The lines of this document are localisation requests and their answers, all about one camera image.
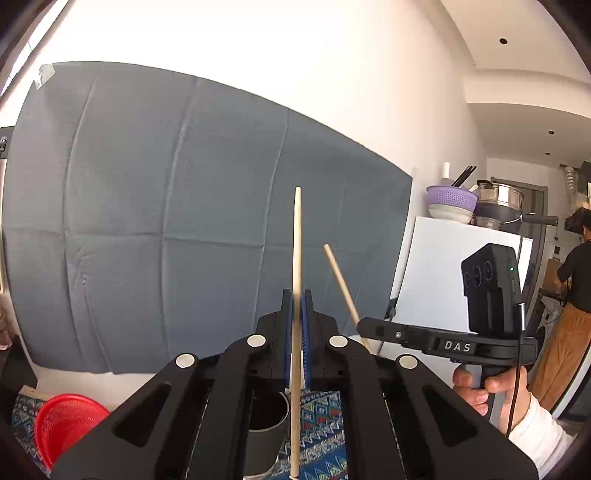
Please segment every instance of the orange pants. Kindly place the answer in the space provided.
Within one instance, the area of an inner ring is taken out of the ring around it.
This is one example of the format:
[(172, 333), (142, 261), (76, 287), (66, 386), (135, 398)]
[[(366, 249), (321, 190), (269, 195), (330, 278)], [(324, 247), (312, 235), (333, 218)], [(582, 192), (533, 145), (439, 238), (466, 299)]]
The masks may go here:
[(550, 411), (573, 379), (591, 341), (591, 313), (568, 303), (552, 332), (530, 391)]

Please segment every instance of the gray fabric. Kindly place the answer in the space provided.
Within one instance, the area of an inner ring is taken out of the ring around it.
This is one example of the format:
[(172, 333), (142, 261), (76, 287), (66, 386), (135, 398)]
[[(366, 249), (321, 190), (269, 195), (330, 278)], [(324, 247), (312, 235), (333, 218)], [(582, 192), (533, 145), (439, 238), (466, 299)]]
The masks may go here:
[(4, 189), (9, 287), (35, 363), (155, 372), (250, 334), (291, 285), (298, 185), (316, 310), (354, 332), (328, 242), (361, 315), (383, 315), (410, 198), (399, 168), (216, 82), (119, 63), (54, 68), (28, 93)]

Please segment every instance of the dark cup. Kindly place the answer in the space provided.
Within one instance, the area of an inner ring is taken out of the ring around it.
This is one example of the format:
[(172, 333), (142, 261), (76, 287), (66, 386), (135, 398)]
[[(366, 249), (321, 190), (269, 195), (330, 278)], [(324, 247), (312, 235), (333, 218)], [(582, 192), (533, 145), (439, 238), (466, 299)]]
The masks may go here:
[(245, 479), (262, 479), (270, 473), (289, 422), (290, 403), (283, 393), (255, 392), (244, 457)]

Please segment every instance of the pan handle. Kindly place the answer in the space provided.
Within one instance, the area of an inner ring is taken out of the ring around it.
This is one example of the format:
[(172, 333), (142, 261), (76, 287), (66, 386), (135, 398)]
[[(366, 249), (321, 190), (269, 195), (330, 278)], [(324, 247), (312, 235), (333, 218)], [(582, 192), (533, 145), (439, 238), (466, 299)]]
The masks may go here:
[(521, 221), (525, 223), (558, 226), (558, 217), (548, 215), (535, 215), (533, 213), (523, 214), (521, 215)]

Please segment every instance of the wooden stick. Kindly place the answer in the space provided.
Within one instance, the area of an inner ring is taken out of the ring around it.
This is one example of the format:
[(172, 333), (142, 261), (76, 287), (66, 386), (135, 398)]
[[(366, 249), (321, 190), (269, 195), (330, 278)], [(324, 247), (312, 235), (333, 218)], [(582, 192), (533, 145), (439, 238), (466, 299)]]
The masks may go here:
[(300, 474), (300, 397), (301, 397), (301, 188), (295, 189), (293, 319), (291, 321), (291, 454), (290, 478)]
[[(332, 253), (329, 244), (326, 244), (324, 246), (324, 252), (326, 253), (326, 257), (328, 257), (329, 259), (329, 263), (333, 269), (333, 273), (335, 274), (336, 281), (339, 284), (341, 292), (343, 293), (343, 297), (345, 298), (345, 303), (347, 304), (347, 308), (349, 309), (349, 313), (351, 315), (351, 318), (353, 319), (353, 323), (355, 324), (355, 327), (357, 327), (357, 324), (359, 323), (359, 313), (357, 313), (355, 303), (353, 303), (353, 298), (351, 298), (351, 294), (349, 293), (349, 289), (347, 288), (345, 278), (343, 277), (343, 274), (340, 271), (339, 264), (336, 262), (336, 258)], [(371, 353), (367, 338), (361, 337), (361, 343), (368, 350), (368, 352)]]

